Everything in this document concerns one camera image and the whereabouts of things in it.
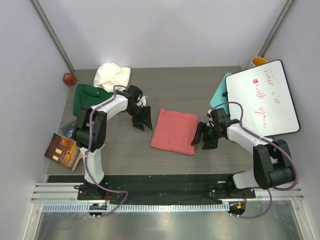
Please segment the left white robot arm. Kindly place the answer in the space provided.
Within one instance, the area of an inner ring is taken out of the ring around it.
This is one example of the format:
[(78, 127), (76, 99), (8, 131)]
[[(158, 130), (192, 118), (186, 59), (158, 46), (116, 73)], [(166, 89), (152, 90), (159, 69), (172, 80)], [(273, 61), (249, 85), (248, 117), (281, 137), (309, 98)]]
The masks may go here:
[(131, 116), (132, 126), (144, 131), (153, 129), (151, 107), (142, 92), (116, 92), (111, 99), (100, 104), (82, 107), (78, 113), (72, 136), (83, 156), (84, 182), (76, 186), (79, 196), (102, 199), (108, 191), (102, 168), (101, 151), (104, 148), (107, 123), (120, 112)]

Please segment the white dry-erase board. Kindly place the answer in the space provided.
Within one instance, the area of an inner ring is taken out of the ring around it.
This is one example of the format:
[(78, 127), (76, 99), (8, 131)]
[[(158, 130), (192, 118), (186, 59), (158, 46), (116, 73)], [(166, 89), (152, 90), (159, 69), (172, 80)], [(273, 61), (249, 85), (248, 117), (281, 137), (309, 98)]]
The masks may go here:
[(301, 129), (283, 62), (279, 59), (225, 78), (229, 114), (260, 136)]

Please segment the white t shirt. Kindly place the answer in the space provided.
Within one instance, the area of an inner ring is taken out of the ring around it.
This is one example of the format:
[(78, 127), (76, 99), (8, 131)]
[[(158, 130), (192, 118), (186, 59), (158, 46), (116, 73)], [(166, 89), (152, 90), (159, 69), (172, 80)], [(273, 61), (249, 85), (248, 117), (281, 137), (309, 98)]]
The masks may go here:
[(105, 63), (101, 65), (95, 74), (93, 86), (102, 88), (106, 92), (115, 90), (123, 91), (129, 84), (131, 69), (120, 67), (115, 63)]

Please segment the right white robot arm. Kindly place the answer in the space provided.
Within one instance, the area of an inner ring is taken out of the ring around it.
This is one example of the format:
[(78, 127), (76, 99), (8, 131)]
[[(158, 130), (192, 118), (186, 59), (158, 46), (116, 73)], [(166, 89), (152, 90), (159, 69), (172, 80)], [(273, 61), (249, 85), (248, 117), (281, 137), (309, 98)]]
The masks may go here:
[(288, 191), (297, 185), (298, 174), (285, 141), (260, 137), (235, 119), (221, 123), (199, 122), (191, 145), (203, 142), (203, 150), (213, 150), (220, 138), (239, 144), (253, 159), (252, 170), (227, 176), (225, 191), (231, 198), (243, 198), (254, 188)]

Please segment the green t shirt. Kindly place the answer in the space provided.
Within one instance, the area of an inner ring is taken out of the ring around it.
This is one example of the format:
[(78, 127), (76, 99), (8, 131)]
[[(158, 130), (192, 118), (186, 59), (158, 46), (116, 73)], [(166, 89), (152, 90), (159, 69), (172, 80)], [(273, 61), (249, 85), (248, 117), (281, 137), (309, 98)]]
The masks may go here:
[(78, 84), (75, 90), (73, 101), (73, 115), (77, 116), (81, 107), (91, 107), (98, 105), (113, 97), (112, 92), (107, 92), (103, 88), (94, 87), (88, 84)]

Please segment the pink t shirt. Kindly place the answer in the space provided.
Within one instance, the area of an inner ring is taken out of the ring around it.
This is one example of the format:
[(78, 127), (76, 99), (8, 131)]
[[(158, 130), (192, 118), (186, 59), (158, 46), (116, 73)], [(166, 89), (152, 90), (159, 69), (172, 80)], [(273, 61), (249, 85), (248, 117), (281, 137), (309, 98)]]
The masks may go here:
[(192, 145), (192, 141), (198, 119), (196, 114), (162, 108), (150, 142), (151, 147), (188, 156), (195, 155), (196, 147)]

